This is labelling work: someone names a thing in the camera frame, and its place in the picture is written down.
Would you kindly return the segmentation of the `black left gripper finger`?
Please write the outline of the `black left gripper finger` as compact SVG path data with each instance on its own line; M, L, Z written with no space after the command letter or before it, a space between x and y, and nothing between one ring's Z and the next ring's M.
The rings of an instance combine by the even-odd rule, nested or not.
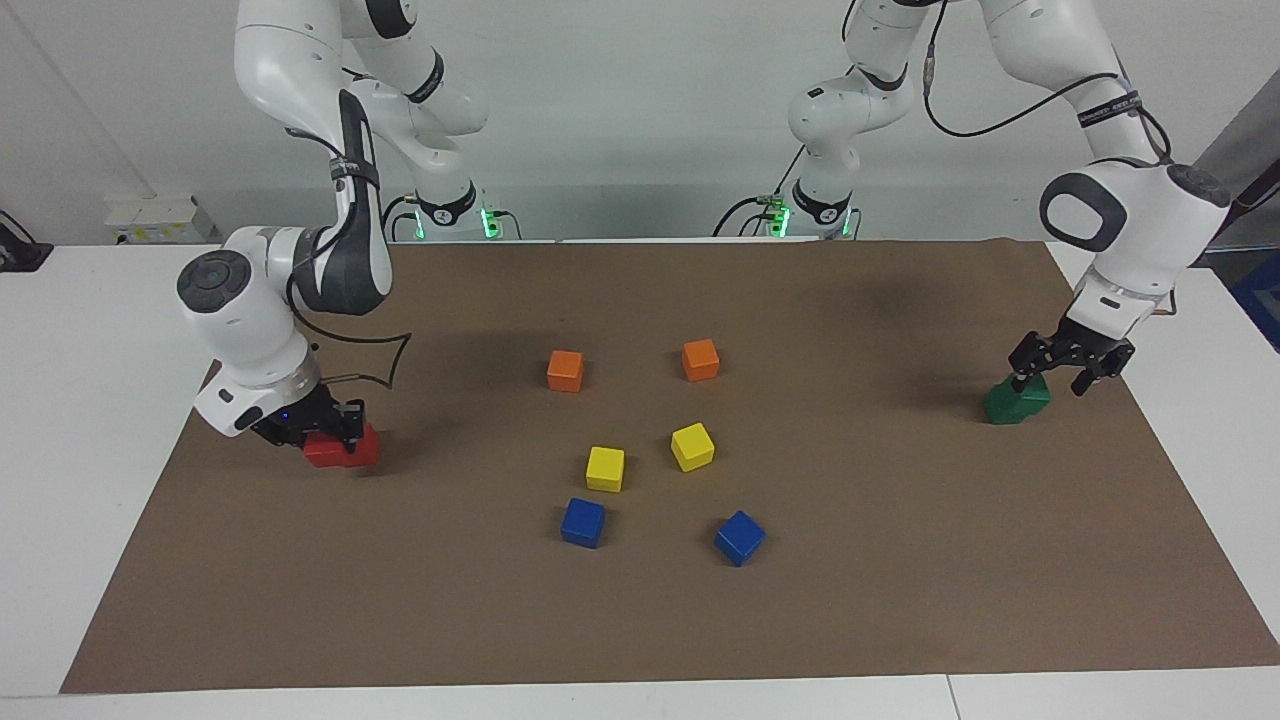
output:
M1135 354L1134 345L1119 345L1103 355L1087 354L1080 372L1071 383L1071 392L1083 397L1100 380L1117 378Z
M1012 369L1010 386L1015 393L1025 388L1044 372L1048 363L1048 341L1039 333L1027 333L1009 355Z

